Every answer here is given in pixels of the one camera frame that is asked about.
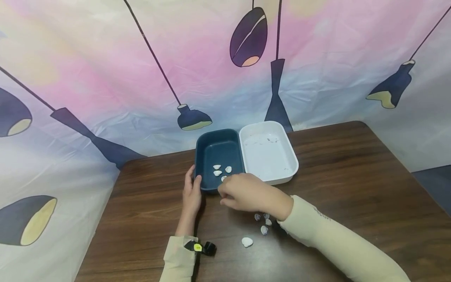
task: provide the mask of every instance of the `plastic tray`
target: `plastic tray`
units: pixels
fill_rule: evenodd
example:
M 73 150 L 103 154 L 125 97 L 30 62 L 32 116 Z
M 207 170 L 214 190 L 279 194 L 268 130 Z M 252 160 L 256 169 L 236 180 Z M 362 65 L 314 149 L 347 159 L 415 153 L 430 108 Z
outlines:
M 245 171 L 269 185 L 285 183 L 299 169 L 299 162 L 283 126 L 264 121 L 239 132 Z
M 201 190 L 215 193 L 221 185 L 221 177 L 244 172 L 238 132 L 221 129 L 201 135 L 196 144 L 195 176 L 202 175 Z M 221 165 L 222 174 L 215 176 L 213 165 Z M 225 168 L 232 167 L 227 173 Z

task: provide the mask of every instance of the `table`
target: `table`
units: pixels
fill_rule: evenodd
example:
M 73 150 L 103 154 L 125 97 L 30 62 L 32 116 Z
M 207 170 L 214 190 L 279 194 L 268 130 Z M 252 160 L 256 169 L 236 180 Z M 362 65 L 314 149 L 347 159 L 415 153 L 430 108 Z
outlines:
M 288 134 L 299 159 L 278 187 L 388 253 L 415 282 L 451 281 L 451 219 L 361 122 Z M 194 150 L 127 163 L 119 175 L 77 282 L 158 281 L 181 211 L 184 174 Z M 277 226 L 265 237 L 253 213 L 206 198 L 201 241 L 218 247 L 195 270 L 201 281 L 348 281 L 322 255 Z M 245 249 L 241 238 L 254 245 Z

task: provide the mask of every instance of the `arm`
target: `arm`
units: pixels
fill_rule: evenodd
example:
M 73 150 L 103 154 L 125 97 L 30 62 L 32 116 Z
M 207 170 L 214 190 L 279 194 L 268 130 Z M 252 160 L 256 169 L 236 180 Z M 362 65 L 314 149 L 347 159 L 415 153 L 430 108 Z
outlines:
M 353 281 L 410 281 L 389 256 L 298 196 L 290 197 L 251 174 L 229 176 L 218 190 L 222 205 L 271 214 L 293 238 L 318 249 Z
M 183 190 L 183 207 L 175 236 L 169 238 L 164 261 L 165 267 L 160 277 L 160 282 L 191 282 L 196 253 L 185 248 L 190 241 L 198 241 L 194 235 L 194 223 L 200 208 L 201 176 L 196 177 L 191 183 L 192 166 L 185 175 L 185 187 Z
M 356 233 L 323 215 L 298 196 L 292 196 L 291 202 L 289 216 L 280 218 L 282 228 L 297 241 L 318 249 L 353 281 L 410 281 L 394 260 Z

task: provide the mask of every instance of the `black clip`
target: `black clip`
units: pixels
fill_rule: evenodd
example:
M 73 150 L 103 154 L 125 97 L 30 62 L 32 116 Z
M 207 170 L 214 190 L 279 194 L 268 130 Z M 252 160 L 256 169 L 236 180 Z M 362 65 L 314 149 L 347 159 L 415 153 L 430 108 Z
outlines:
M 185 244 L 185 249 L 194 251 L 196 253 L 202 253 L 209 257 L 214 256 L 216 253 L 216 245 L 211 242 L 207 242 L 204 246 L 202 246 L 200 243 L 190 241 Z

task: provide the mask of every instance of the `tray rim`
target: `tray rim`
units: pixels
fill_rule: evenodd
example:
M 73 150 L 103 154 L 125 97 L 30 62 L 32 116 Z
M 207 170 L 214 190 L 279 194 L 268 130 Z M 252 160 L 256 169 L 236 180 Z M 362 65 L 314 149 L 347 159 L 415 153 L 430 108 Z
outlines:
M 245 128 L 247 128 L 247 127 L 252 127 L 252 126 L 256 126 L 256 125 L 263 124 L 263 123 L 266 123 L 266 124 L 268 124 L 268 123 L 276 124 L 278 127 L 280 127 L 280 128 L 282 129 L 283 135 L 282 135 L 281 137 L 284 138 L 284 139 L 286 139 L 286 141 L 288 142 L 288 144 L 290 144 L 291 153 L 293 154 L 293 156 L 294 156 L 294 158 L 295 158 L 295 160 L 296 160 L 296 168 L 294 169 L 294 171 L 293 171 L 292 174 L 290 174 L 289 176 L 284 177 L 284 178 L 270 179 L 270 180 L 267 180 L 267 181 L 265 181 L 265 182 L 266 182 L 266 183 L 277 183 L 277 184 L 281 184 L 281 183 L 288 182 L 288 181 L 290 181 L 291 178 L 293 178 L 293 176 L 298 172 L 298 170 L 299 170 L 299 160 L 298 160 L 298 157 L 296 156 L 295 150 L 293 149 L 293 145 L 291 144 L 290 139 L 288 138 L 288 135 L 286 134 L 286 131 L 285 131 L 284 127 L 283 127 L 280 123 L 278 123 L 277 121 L 266 120 L 266 121 L 261 121 L 261 122 L 257 122 L 257 123 L 252 123 L 252 124 L 249 124 L 249 125 L 244 126 L 244 127 L 239 131 L 239 144 L 240 144 L 240 146 L 241 146 L 241 156 L 242 156 L 242 158 L 243 158 L 244 171 L 245 171 L 246 173 L 248 173 L 247 166 L 246 166 L 246 160 L 245 160 L 245 156 L 244 156 L 244 153 L 243 153 L 243 152 L 244 152 L 243 142 L 242 142 L 243 139 L 241 138 L 242 132 L 243 132 L 243 130 L 244 130 Z
M 197 154 L 197 152 L 198 152 L 199 140 L 201 140 L 202 137 L 204 137 L 205 135 L 210 135 L 210 134 L 221 132 L 221 131 L 233 131 L 236 134 L 236 136 L 238 137 L 237 138 L 237 140 L 238 140 L 238 150 L 239 150 L 239 154 L 241 156 L 241 165 L 242 165 L 243 171 L 246 172 L 246 168 L 245 168 L 245 165 L 244 165 L 244 159 L 243 159 L 243 151 L 242 151 L 242 148 L 241 148 L 241 140 L 239 138 L 239 132 L 236 131 L 235 129 L 232 129 L 232 128 L 223 128 L 223 129 L 218 129 L 218 130 L 206 132 L 206 133 L 202 134 L 201 136 L 199 136 L 199 138 L 197 139 L 197 141 L 196 141 L 196 149 L 194 151 L 194 164 L 196 165 L 196 167 L 194 168 L 194 177 L 200 175 L 200 174 L 198 174 L 198 170 L 197 170 L 197 163 L 198 163 L 198 154 Z M 201 186 L 200 190 L 204 191 L 204 192 L 215 192 L 215 191 L 217 191 L 217 188 L 205 189 L 205 188 L 202 188 L 202 186 Z

